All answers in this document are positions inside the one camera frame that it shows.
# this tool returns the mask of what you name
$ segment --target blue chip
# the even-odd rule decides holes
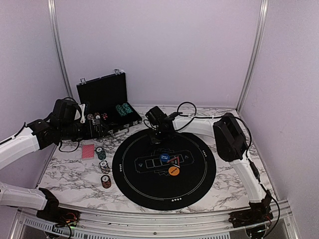
[[[162,162],[168,162],[170,160],[170,156],[167,153],[161,154],[159,158]]]

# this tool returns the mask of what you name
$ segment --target red playing card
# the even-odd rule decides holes
[[[82,159],[94,158],[94,144],[88,144],[82,146]]]

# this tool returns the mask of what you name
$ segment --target case lid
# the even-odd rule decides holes
[[[76,86],[81,104],[90,103],[88,113],[103,112],[106,108],[128,101],[126,74],[113,74]]]

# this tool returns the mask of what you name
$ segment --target robotic arm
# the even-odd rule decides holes
[[[46,119],[24,125],[15,135],[0,142],[0,170],[17,159],[61,140],[80,141],[90,138],[84,118],[85,105],[57,100],[53,112]],[[56,221],[65,212],[58,200],[46,189],[26,189],[0,182],[0,205],[27,207],[38,211],[38,216]]]
[[[272,219],[270,211],[271,194],[264,190],[260,174],[250,160],[246,136],[236,117],[226,113],[220,117],[181,117],[174,112],[167,116],[158,107],[147,112],[146,117],[156,129],[150,134],[152,143],[160,143],[175,132],[188,132],[215,138],[217,153],[235,169],[247,191],[251,209],[233,212],[230,222],[242,227]]]

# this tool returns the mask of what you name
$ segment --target metal frame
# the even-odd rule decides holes
[[[245,99],[247,97],[248,89],[252,80],[252,76],[253,76],[253,72],[254,72],[254,68],[256,64],[256,59],[260,51],[260,47],[261,47],[261,43],[262,43],[262,39],[264,35],[267,11],[268,11],[268,0],[262,0],[261,6],[260,6],[260,12],[259,12],[255,43],[253,47],[253,53],[250,58],[244,86],[241,91],[241,94],[237,103],[237,107],[236,107],[236,110],[238,113],[240,113],[243,108]]]
[[[70,81],[68,74],[66,72],[66,67],[63,59],[63,53],[62,53],[62,46],[61,46],[61,40],[59,35],[59,28],[58,28],[58,21],[56,17],[55,12],[55,1],[54,0],[48,0],[48,7],[49,7],[49,15],[50,15],[50,21],[52,26],[52,33],[53,33],[53,39],[55,43],[55,50],[57,53],[57,57],[59,60],[60,70],[63,77],[63,82],[65,86],[66,93],[69,97],[73,97]]]
[[[40,177],[36,183],[36,187],[39,186],[39,184],[43,178],[43,175],[44,175],[44,173],[45,173],[45,171],[46,171],[46,169],[47,169],[47,167],[48,167],[48,165],[49,165],[49,163],[50,163],[50,161],[55,153],[56,148],[57,148],[57,146],[54,145],[52,151],[50,152],[49,157],[45,160],[45,166],[44,166],[43,170],[41,171]]]
[[[279,202],[281,219],[285,220],[285,226],[290,239],[298,239],[298,232],[292,217],[292,212],[287,200]],[[81,207],[66,208],[81,211],[77,227],[73,227],[73,238],[93,238],[94,235],[114,239],[124,238],[178,238],[198,239],[210,238],[216,235],[225,235],[232,231],[252,228],[254,226],[234,229],[228,222],[229,213],[234,210],[186,213],[186,214],[145,214],[145,213],[120,213]],[[271,204],[274,213],[273,222],[277,220],[278,209],[275,203]],[[19,239],[24,225],[40,228],[52,232],[54,223],[39,219],[35,216],[36,210],[19,210],[14,220],[14,227],[10,233],[10,239]],[[67,235],[67,228],[59,228],[54,231],[57,235]]]

